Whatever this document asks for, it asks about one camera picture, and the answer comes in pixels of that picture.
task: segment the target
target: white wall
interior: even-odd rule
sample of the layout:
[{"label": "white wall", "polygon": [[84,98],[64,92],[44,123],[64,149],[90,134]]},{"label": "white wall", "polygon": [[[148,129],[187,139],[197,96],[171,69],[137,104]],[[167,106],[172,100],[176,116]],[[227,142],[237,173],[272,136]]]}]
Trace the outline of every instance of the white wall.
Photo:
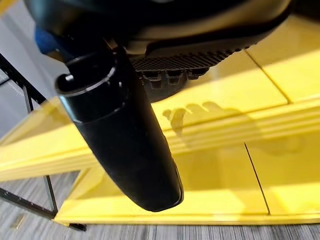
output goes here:
[{"label": "white wall", "polygon": [[[18,1],[0,18],[0,53],[47,99],[65,65],[42,55],[34,42],[35,23]],[[22,90],[12,81],[0,87],[0,137],[27,115]]]}]

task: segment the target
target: black plastic tube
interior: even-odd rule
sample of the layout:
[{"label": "black plastic tube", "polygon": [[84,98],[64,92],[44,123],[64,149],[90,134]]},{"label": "black plastic tube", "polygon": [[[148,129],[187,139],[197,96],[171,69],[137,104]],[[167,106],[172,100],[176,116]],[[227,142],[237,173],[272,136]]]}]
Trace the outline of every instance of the black plastic tube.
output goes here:
[{"label": "black plastic tube", "polygon": [[[95,70],[84,70],[89,65]],[[72,75],[56,80],[59,98],[115,184],[148,211],[181,203],[177,167],[127,56],[121,51],[87,56],[69,69]]]}]

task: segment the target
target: glossy yellow surface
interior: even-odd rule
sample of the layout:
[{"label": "glossy yellow surface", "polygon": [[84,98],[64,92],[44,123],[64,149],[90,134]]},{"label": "glossy yellow surface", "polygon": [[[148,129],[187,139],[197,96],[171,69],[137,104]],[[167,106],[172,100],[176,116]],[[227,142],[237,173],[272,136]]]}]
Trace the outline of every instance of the glossy yellow surface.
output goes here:
[{"label": "glossy yellow surface", "polygon": [[292,15],[247,52],[296,103],[320,98],[319,43],[320,24]]},{"label": "glossy yellow surface", "polygon": [[175,162],[184,200],[174,208],[157,213],[140,208],[96,167],[81,172],[56,220],[268,214],[244,144],[182,154]]},{"label": "glossy yellow surface", "polygon": [[[274,107],[203,124],[164,131],[173,158],[208,148],[228,147],[259,140],[310,133],[320,129],[320,99]],[[51,113],[64,116],[63,112]],[[53,116],[40,126],[50,124]],[[12,134],[2,140],[0,181],[57,174],[98,165],[92,152],[72,124],[13,142]]]},{"label": "glossy yellow surface", "polygon": [[[286,103],[251,59],[238,52],[190,82],[182,92],[152,107],[172,153],[178,155],[204,147],[243,143],[241,132],[231,135],[239,124],[246,125],[251,136],[258,132],[246,112]],[[30,114],[0,141],[0,153],[0,181],[98,164],[56,98]]]},{"label": "glossy yellow surface", "polygon": [[152,104],[163,131],[284,105],[287,100],[246,55],[236,52],[183,91]]},{"label": "glossy yellow surface", "polygon": [[56,217],[58,223],[83,223],[83,224],[155,224],[155,225],[288,225],[288,224],[318,224],[320,214],[298,215],[174,215],[174,216],[114,216],[90,217],[90,216],[64,216]]},{"label": "glossy yellow surface", "polygon": [[272,215],[320,213],[318,131],[247,143]]}]

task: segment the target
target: black metal frame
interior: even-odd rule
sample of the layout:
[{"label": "black metal frame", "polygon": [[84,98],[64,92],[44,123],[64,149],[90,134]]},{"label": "black metal frame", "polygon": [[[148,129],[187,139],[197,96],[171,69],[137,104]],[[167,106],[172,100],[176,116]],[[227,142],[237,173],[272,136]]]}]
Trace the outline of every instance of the black metal frame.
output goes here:
[{"label": "black metal frame", "polygon": [[[46,101],[46,98],[15,69],[2,54],[0,54],[0,69],[8,76],[7,79],[0,82],[0,87],[8,81],[14,81],[23,90],[28,113],[31,113],[34,110],[32,99],[39,105]],[[55,194],[51,184],[50,176],[43,176],[43,180],[51,210],[39,206],[2,188],[0,188],[0,199],[17,207],[23,208],[31,213],[37,214],[43,218],[53,220],[58,213]],[[70,223],[69,227],[78,231],[85,232],[87,230],[87,226],[85,224]]]}]

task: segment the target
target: gray carpet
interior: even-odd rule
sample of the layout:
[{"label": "gray carpet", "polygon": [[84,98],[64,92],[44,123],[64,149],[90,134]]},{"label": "gray carpet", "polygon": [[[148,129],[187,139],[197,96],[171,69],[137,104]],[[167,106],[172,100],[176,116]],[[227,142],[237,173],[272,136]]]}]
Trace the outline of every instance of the gray carpet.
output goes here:
[{"label": "gray carpet", "polygon": [[[69,193],[77,172],[51,177],[58,207]],[[49,208],[42,178],[3,182],[1,188]],[[25,214],[18,230],[10,228]],[[162,226],[88,225],[79,232],[0,200],[0,240],[320,240],[320,225],[284,226]]]}]

